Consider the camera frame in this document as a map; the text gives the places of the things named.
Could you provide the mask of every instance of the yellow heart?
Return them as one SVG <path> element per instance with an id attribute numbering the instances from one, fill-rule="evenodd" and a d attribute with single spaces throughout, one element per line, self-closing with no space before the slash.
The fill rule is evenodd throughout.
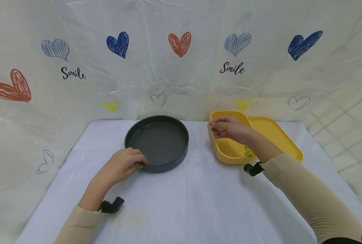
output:
<path id="1" fill-rule="evenodd" d="M 110 103 L 101 102 L 101 106 L 112 112 L 119 110 L 119 102 L 117 102 L 116 100 L 113 100 Z"/>
<path id="2" fill-rule="evenodd" d="M 240 111 L 246 110 L 248 107 L 250 107 L 250 105 L 253 103 L 254 98 L 251 98 L 249 100 L 247 100 L 246 102 L 243 99 L 238 98 L 235 101 L 236 104 L 236 108 Z"/>

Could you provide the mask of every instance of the yellow tray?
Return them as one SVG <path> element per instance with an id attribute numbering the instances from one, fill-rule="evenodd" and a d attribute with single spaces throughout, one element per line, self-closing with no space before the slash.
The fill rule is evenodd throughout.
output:
<path id="1" fill-rule="evenodd" d="M 247 126 L 263 134 L 281 151 L 291 155 L 297 162 L 302 161 L 302 153 L 276 122 L 269 118 L 252 118 L 239 111 L 214 111 L 211 120 L 218 116 L 235 116 Z M 214 139 L 216 156 L 224 164 L 248 164 L 256 159 L 255 154 L 245 145 L 232 139 Z"/>

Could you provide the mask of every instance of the heart drawing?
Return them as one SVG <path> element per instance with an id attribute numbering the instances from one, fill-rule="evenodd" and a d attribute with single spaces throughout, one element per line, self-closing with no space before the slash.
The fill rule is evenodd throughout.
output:
<path id="1" fill-rule="evenodd" d="M 119 102 L 117 102 L 116 100 L 113 100 L 110 103 L 101 102 L 101 106 L 103 108 L 106 108 L 110 112 L 115 112 L 115 111 L 119 110 Z"/>
<path id="2" fill-rule="evenodd" d="M 168 36 L 170 47 L 178 57 L 183 57 L 186 54 L 190 46 L 191 38 L 192 35 L 189 31 L 182 35 L 181 41 L 173 33 L 170 33 Z"/>
<path id="3" fill-rule="evenodd" d="M 13 101 L 29 102 L 32 99 L 30 89 L 24 75 L 17 69 L 12 69 L 10 79 L 13 85 L 0 82 L 0 98 Z"/>
<path id="4" fill-rule="evenodd" d="M 288 52 L 296 61 L 301 57 L 306 51 L 308 51 L 322 36 L 323 31 L 316 31 L 312 33 L 307 39 L 303 39 L 302 35 L 296 35 L 288 47 Z"/>
<path id="5" fill-rule="evenodd" d="M 253 103 L 254 98 L 251 98 L 247 101 L 244 101 L 243 99 L 238 98 L 235 101 L 236 108 L 240 111 L 246 110 L 250 105 Z"/>
<path id="6" fill-rule="evenodd" d="M 58 57 L 67 61 L 67 56 L 70 53 L 70 48 L 62 39 L 55 39 L 53 42 L 49 40 L 41 41 L 41 49 L 48 57 Z"/>
<path id="7" fill-rule="evenodd" d="M 43 151 L 43 159 L 45 163 L 40 165 L 40 167 L 36 170 L 36 174 L 38 175 L 50 170 L 52 168 L 52 165 L 54 164 L 54 155 L 49 150 Z"/>
<path id="8" fill-rule="evenodd" d="M 161 105 L 161 102 L 159 101 L 159 98 L 162 97 L 163 98 L 163 102 L 162 102 L 162 105 Z M 165 105 L 166 101 L 167 101 L 167 97 L 165 94 L 163 93 L 160 93 L 158 96 L 157 95 L 150 95 L 150 100 L 153 102 L 153 103 L 157 103 L 159 104 L 160 106 L 163 106 Z"/>
<path id="9" fill-rule="evenodd" d="M 311 102 L 311 98 L 304 96 L 301 98 L 291 97 L 288 99 L 288 106 L 293 110 L 299 110 L 307 106 Z"/>
<path id="10" fill-rule="evenodd" d="M 243 33 L 238 37 L 235 34 L 230 34 L 224 42 L 224 48 L 225 50 L 232 52 L 234 57 L 236 57 L 251 41 L 252 36 L 249 33 Z"/>
<path id="11" fill-rule="evenodd" d="M 125 59 L 125 54 L 127 54 L 129 45 L 128 34 L 125 31 L 120 32 L 119 38 L 117 39 L 113 36 L 108 36 L 106 39 L 106 45 L 110 51 Z"/>

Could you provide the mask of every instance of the round baking pan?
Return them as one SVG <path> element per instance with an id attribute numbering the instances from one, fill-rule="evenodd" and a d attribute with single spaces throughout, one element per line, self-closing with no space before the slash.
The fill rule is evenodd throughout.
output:
<path id="1" fill-rule="evenodd" d="M 170 116 L 140 120 L 125 136 L 125 148 L 139 149 L 147 157 L 146 172 L 160 173 L 177 167 L 188 152 L 189 133 L 185 125 Z"/>

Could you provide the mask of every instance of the white tablecloth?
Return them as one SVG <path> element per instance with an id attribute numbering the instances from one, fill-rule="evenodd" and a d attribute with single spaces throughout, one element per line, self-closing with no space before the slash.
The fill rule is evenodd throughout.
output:
<path id="1" fill-rule="evenodd" d="M 118 149 L 135 121 L 93 121 L 72 149 L 17 244 L 52 244 L 89 181 Z M 125 203 L 106 220 L 98 244 L 315 244 L 311 228 L 263 174 L 216 159 L 206 122 L 184 121 L 189 151 L 175 169 L 137 172 L 105 200 Z M 302 164 L 362 222 L 362 204 L 301 123 L 279 123 L 304 155 Z"/>

